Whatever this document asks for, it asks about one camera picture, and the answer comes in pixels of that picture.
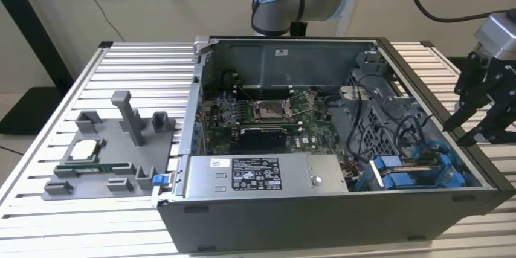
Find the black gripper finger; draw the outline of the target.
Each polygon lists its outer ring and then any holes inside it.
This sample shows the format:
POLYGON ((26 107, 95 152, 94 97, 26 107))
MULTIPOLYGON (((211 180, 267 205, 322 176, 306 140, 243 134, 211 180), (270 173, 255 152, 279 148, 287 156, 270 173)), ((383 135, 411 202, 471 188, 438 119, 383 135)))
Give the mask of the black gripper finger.
POLYGON ((515 143, 515 132, 507 130, 515 122, 515 91, 511 93, 514 95, 500 97, 491 97, 487 94, 491 109, 476 127, 460 137, 458 141, 460 146, 472 146, 479 142, 479 139, 491 144, 515 143))
POLYGON ((454 92, 460 96, 458 109, 444 123, 444 132, 454 131, 474 116, 478 109, 488 104, 488 90, 495 86, 488 75, 487 55, 472 51, 464 62, 454 92))

